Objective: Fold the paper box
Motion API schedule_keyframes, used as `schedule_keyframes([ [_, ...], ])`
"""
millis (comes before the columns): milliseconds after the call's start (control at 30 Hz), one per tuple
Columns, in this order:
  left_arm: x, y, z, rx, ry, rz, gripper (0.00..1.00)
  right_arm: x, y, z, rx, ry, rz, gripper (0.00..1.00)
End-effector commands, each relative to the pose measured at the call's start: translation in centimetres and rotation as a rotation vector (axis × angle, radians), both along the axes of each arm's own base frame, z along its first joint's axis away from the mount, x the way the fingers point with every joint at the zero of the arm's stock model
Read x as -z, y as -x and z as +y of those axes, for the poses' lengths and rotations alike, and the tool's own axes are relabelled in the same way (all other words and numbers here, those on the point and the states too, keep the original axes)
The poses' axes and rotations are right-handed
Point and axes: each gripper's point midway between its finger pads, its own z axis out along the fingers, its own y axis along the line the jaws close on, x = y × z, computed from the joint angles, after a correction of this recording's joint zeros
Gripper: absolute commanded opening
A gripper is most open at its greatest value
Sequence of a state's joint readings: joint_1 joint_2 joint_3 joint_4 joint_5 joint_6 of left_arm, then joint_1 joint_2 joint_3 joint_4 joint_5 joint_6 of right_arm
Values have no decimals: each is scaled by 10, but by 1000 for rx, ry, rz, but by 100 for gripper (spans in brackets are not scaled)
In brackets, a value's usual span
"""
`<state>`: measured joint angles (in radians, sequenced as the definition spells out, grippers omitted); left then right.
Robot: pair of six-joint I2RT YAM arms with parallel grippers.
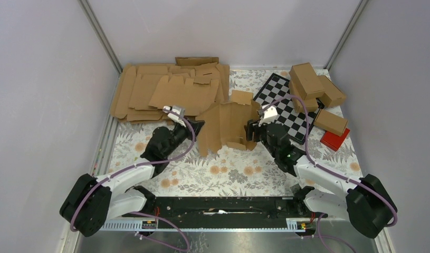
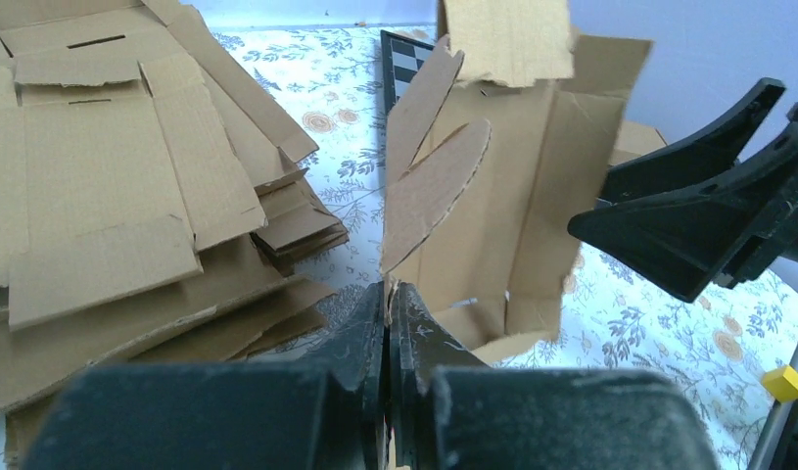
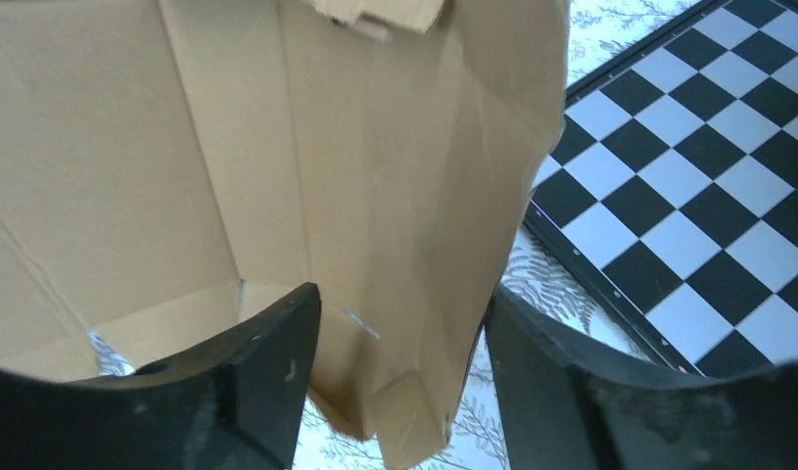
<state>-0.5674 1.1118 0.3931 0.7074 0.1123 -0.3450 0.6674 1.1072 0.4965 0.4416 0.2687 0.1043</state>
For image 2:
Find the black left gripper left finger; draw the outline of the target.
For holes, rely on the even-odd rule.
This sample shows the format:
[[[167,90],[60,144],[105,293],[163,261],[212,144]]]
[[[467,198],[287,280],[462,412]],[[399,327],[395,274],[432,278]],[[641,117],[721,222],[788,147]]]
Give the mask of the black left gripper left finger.
[[[292,360],[124,364],[65,387],[25,469],[383,469],[382,283]]]

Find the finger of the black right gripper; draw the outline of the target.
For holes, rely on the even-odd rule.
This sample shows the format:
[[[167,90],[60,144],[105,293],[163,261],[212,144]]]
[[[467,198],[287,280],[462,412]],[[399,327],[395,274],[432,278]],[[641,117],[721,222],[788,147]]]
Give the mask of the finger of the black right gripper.
[[[752,281],[798,262],[798,122],[755,155],[680,189],[580,213],[568,232],[671,296]]]
[[[778,79],[759,79],[737,103],[703,128],[610,169],[600,199],[617,204],[666,193],[732,168],[785,90]]]

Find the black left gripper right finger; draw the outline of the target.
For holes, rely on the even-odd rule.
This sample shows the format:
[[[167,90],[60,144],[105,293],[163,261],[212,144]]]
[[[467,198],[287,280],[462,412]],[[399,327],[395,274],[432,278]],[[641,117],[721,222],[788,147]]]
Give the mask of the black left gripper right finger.
[[[642,369],[493,368],[417,289],[389,294],[395,461],[411,469],[714,469],[678,387]]]

